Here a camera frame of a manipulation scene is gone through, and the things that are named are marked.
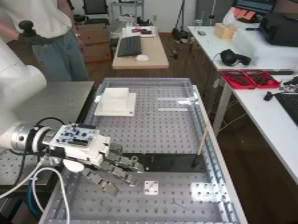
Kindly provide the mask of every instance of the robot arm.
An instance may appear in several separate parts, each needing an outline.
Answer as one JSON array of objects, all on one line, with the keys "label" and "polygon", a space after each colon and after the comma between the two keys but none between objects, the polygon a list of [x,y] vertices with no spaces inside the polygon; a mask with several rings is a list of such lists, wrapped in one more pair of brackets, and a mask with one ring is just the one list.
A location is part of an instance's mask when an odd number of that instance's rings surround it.
[{"label": "robot arm", "polygon": [[135,161],[122,157],[122,147],[110,143],[93,126],[69,124],[58,131],[17,121],[12,111],[43,87],[45,78],[33,66],[25,66],[0,39],[0,147],[46,154],[62,160],[69,171],[82,172],[103,191],[117,195],[117,187],[97,171],[121,179],[130,186],[137,180],[122,168],[143,172]]}]

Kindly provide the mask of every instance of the person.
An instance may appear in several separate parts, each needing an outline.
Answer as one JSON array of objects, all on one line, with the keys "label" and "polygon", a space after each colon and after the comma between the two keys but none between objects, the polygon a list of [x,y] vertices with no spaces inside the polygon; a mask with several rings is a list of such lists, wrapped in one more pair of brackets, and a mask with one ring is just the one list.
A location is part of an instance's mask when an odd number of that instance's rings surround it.
[{"label": "person", "polygon": [[41,39],[31,42],[34,57],[45,70],[49,81],[87,80],[83,63],[83,44],[77,32],[67,0],[0,0],[0,7],[10,16],[16,30],[0,21],[0,32],[13,40],[21,40],[18,23],[33,22]]}]

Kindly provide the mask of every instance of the cardboard box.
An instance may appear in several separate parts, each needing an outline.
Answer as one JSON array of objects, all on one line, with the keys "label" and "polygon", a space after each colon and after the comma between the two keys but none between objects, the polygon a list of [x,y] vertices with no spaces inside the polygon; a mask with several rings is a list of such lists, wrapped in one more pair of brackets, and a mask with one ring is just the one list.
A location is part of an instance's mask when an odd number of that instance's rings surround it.
[{"label": "cardboard box", "polygon": [[232,39],[235,28],[224,26],[222,23],[216,23],[214,27],[214,34],[220,39]]},{"label": "cardboard box", "polygon": [[110,60],[109,43],[85,45],[85,62]]},{"label": "cardboard box", "polygon": [[85,62],[103,61],[111,58],[109,34],[105,25],[87,24],[77,27],[85,45]]}]

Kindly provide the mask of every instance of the red tray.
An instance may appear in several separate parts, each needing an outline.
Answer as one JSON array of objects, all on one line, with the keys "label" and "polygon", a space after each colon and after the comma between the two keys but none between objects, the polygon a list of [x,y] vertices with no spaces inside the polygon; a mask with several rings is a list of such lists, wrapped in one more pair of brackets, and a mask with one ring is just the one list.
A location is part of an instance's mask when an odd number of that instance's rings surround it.
[{"label": "red tray", "polygon": [[255,87],[259,89],[274,89],[279,87],[279,82],[264,71],[244,71],[244,74],[255,83]]},{"label": "red tray", "polygon": [[254,89],[255,83],[242,71],[222,71],[220,76],[234,89]]}]

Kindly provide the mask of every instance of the metal table surface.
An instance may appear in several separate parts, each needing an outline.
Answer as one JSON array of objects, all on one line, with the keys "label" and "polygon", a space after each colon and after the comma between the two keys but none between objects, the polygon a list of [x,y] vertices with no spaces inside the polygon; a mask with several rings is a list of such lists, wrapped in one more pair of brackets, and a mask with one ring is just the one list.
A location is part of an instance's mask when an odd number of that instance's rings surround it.
[{"label": "metal table surface", "polygon": [[[16,108],[20,120],[35,123],[43,117],[57,117],[65,122],[82,121],[83,109],[90,97],[93,82],[49,82],[46,88]],[[43,124],[58,127],[55,121]],[[8,150],[0,151],[0,188],[5,191],[17,178],[21,156],[13,155]],[[34,156],[26,156],[22,177],[35,166]],[[37,190],[46,188],[50,182],[50,173],[41,173],[37,181]]]},{"label": "metal table surface", "polygon": [[[94,117],[103,89],[127,87],[137,94],[133,117]],[[85,124],[95,125],[125,153],[190,155],[194,158],[207,115],[196,88],[188,79],[106,78],[97,91]],[[204,169],[155,172],[145,166],[133,188],[99,172],[119,188],[113,197],[78,173],[63,170],[71,224],[246,224],[238,196],[208,125],[200,155]],[[146,195],[145,181],[158,181],[158,195]],[[50,196],[39,224],[65,222],[59,186]]]}]

